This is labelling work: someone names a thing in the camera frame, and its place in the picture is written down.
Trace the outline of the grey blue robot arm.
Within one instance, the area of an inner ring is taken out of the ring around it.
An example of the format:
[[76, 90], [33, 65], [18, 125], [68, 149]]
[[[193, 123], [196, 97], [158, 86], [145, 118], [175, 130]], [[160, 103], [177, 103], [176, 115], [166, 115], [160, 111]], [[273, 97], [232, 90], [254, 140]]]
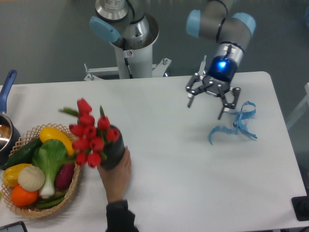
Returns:
[[[246, 13], [228, 17], [231, 0], [210, 0], [205, 8], [190, 12], [186, 32], [196, 38], [218, 43], [217, 52], [208, 69], [202, 62], [186, 86], [189, 100], [201, 93], [218, 97], [222, 112], [235, 109], [240, 88], [231, 82], [244, 52], [254, 34], [256, 22]], [[162, 77], [170, 64], [163, 59], [153, 64], [153, 45], [159, 35], [157, 21], [145, 11], [142, 0], [98, 0], [96, 16], [89, 25], [101, 39], [115, 50], [121, 79]]]

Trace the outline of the person's hand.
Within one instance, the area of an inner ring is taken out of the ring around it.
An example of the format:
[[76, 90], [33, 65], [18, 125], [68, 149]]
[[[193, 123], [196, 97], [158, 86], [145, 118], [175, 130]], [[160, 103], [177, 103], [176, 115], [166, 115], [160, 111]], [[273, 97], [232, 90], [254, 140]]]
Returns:
[[105, 188], [108, 203], [124, 199], [123, 195], [131, 177], [131, 165], [130, 151], [126, 146], [124, 155], [116, 167], [107, 171], [101, 166], [97, 167]]

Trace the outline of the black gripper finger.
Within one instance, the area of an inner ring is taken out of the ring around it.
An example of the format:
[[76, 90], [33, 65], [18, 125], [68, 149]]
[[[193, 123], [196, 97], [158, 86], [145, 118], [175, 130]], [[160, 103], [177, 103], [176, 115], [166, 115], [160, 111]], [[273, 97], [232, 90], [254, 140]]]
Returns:
[[188, 108], [191, 108], [195, 96], [202, 92], [202, 84], [201, 84], [202, 77], [203, 76], [200, 75], [199, 73], [194, 73], [186, 85], [185, 89], [189, 100], [187, 104]]
[[[239, 95], [241, 92], [241, 88], [240, 87], [230, 87], [229, 90], [224, 91], [224, 88], [222, 86], [218, 86], [218, 91], [219, 91], [219, 97], [222, 102], [222, 109], [217, 118], [218, 120], [220, 120], [226, 109], [232, 109], [232, 110], [236, 109]], [[226, 93], [229, 93], [229, 92], [233, 96], [232, 102], [228, 102], [226, 98]]]

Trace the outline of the dark sleeved forearm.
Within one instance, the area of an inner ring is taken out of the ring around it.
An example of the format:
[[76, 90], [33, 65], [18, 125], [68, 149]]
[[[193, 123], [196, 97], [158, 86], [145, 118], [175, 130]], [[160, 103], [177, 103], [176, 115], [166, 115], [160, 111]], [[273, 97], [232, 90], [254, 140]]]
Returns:
[[128, 208], [127, 200], [108, 203], [106, 206], [107, 232], [139, 232], [135, 214]]

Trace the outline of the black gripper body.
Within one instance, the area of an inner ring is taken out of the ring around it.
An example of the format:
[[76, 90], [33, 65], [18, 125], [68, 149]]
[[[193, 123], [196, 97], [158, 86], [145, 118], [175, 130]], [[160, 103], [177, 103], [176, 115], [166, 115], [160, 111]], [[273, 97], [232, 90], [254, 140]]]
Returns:
[[230, 90], [230, 83], [237, 70], [237, 63], [225, 56], [216, 56], [204, 76], [202, 83], [206, 86], [206, 93], [214, 97], [219, 97], [219, 85], [223, 88], [223, 92]]

